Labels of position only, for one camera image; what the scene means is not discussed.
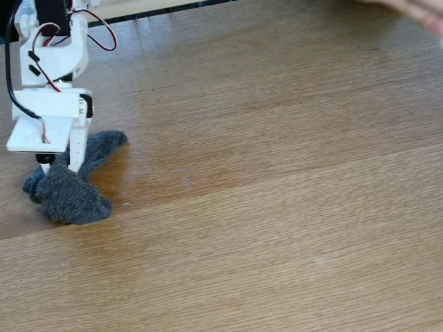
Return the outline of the person's hand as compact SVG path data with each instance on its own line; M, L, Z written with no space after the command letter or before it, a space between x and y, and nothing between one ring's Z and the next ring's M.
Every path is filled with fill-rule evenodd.
M361 3L386 6L442 37L442 0L365 0Z

